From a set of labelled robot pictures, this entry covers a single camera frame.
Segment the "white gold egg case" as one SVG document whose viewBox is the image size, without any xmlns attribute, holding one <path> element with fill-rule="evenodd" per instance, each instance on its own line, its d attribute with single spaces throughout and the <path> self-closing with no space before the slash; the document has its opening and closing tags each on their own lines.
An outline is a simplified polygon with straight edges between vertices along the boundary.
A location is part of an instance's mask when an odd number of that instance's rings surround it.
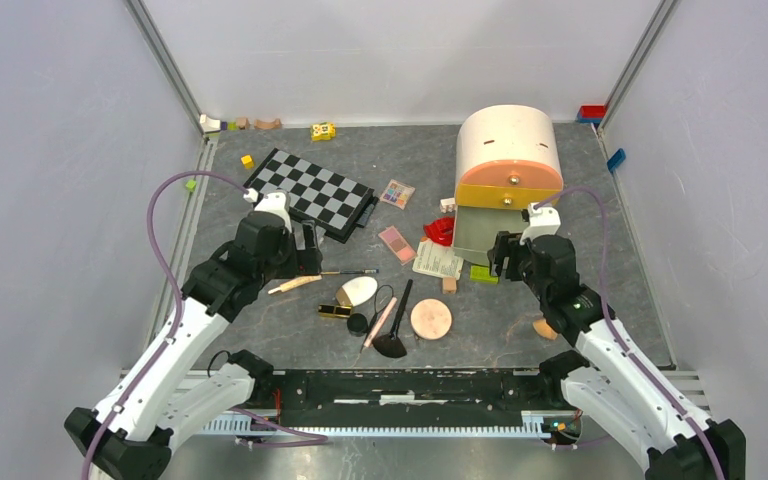
<svg viewBox="0 0 768 480">
<path fill-rule="evenodd" d="M 371 276 L 360 276 L 345 282 L 336 292 L 337 303 L 356 307 L 370 300 L 378 289 L 378 282 Z"/>
</svg>

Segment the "round pink powder compact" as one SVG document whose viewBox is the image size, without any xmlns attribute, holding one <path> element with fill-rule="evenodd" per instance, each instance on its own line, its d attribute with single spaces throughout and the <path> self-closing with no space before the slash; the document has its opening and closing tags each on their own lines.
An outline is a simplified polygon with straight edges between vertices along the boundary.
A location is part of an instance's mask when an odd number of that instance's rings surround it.
<svg viewBox="0 0 768 480">
<path fill-rule="evenodd" d="M 452 328 L 453 316 L 449 308 L 438 299 L 419 301 L 411 310 L 413 332 L 424 340 L 439 340 Z"/>
</svg>

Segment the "round drawer organizer box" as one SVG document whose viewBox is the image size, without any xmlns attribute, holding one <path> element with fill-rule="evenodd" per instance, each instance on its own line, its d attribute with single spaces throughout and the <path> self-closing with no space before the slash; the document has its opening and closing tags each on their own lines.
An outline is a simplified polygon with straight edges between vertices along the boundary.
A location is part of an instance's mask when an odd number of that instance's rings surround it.
<svg viewBox="0 0 768 480">
<path fill-rule="evenodd" d="M 521 211 L 563 186 L 553 122 L 546 113 L 513 104 L 474 112 L 456 140 L 455 254 L 486 266 L 496 234 L 522 231 Z"/>
</svg>

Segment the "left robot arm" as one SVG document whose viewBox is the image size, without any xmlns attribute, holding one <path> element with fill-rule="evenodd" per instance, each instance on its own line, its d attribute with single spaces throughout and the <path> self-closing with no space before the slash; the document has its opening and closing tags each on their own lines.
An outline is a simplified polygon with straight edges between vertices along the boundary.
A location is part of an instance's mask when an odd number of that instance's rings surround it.
<svg viewBox="0 0 768 480">
<path fill-rule="evenodd" d="M 92 408 L 75 408 L 64 427 L 84 456 L 112 479 L 158 479 L 173 453 L 220 414 L 266 405 L 273 368 L 243 350 L 181 396 L 174 393 L 202 352 L 275 279 L 313 275 L 322 256 L 312 224 L 298 248 L 285 192 L 251 192 L 255 205 L 236 237 L 197 265 L 175 298 L 173 314 L 137 364 Z"/>
</svg>

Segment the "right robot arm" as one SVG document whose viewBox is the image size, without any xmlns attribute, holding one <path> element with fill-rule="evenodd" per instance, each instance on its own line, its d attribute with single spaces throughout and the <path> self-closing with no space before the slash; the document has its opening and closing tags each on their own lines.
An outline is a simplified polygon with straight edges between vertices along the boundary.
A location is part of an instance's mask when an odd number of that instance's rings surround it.
<svg viewBox="0 0 768 480">
<path fill-rule="evenodd" d="M 570 350 L 539 366 L 537 392 L 551 408 L 589 415 L 647 479 L 743 479 L 746 437 L 717 422 L 637 347 L 614 310 L 584 284 L 558 211 L 532 203 L 520 233 L 500 231 L 488 258 L 495 276 L 523 281 L 549 328 Z"/>
</svg>

